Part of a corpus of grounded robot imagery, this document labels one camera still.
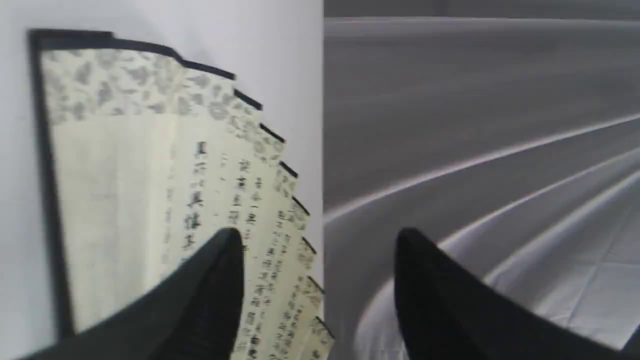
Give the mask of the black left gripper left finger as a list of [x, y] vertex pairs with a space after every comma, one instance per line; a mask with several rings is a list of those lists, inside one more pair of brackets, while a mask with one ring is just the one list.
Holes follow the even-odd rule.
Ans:
[[144, 296], [28, 360], [228, 360], [244, 296], [242, 236], [221, 228]]

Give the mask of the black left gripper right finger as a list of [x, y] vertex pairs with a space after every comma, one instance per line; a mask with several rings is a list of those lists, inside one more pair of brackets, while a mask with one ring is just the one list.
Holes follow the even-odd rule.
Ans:
[[394, 303], [411, 360], [619, 360], [495, 292], [416, 228], [397, 235]]

